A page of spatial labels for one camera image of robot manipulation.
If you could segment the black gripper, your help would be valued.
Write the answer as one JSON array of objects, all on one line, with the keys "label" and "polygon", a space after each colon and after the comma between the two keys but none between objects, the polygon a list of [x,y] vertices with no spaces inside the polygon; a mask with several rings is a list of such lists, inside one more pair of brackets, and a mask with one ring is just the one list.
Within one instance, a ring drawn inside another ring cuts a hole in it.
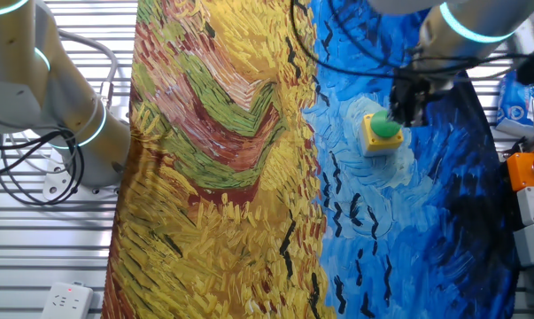
[{"label": "black gripper", "polygon": [[392,82],[387,119],[407,128],[427,126],[428,104],[440,100],[444,94],[426,79],[396,76]]}]

